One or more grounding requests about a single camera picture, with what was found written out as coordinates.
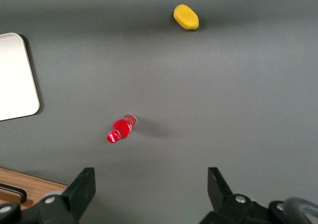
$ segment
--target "yellow sponge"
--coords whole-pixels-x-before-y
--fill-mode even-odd
[[[185,4],[180,4],[174,9],[173,17],[185,29],[197,29],[199,27],[198,16]]]

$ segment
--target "plastic bottle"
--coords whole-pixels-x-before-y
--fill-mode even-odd
[[[134,115],[128,114],[120,118],[120,120],[112,125],[111,131],[107,134],[107,140],[111,143],[115,143],[128,137],[136,124],[137,118]]]

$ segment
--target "metal bolt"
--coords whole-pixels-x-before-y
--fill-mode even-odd
[[[241,195],[237,195],[235,197],[235,200],[238,202],[238,203],[246,203],[246,199],[245,197],[241,196]]]
[[[284,210],[284,204],[283,204],[283,203],[278,203],[278,204],[276,205],[276,207],[277,207],[277,209],[279,209],[279,210],[281,210],[281,211]]]
[[[50,204],[50,203],[54,202],[54,200],[55,200],[55,197],[51,197],[51,198],[46,199],[46,200],[44,201],[44,203],[45,203],[45,204]]]
[[[3,213],[6,213],[8,211],[10,211],[12,209],[11,206],[6,206],[6,207],[3,207],[0,209],[0,213],[3,214]]]

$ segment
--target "white plate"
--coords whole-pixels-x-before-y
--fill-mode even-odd
[[[0,121],[29,116],[40,108],[23,39],[0,35]]]

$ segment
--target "gray surface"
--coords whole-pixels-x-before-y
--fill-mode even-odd
[[[197,32],[171,19],[179,3]],[[40,112],[0,122],[0,166],[97,193],[83,223],[198,223],[207,167],[266,205],[318,203],[317,0],[0,0]],[[106,142],[122,115],[136,131]]]

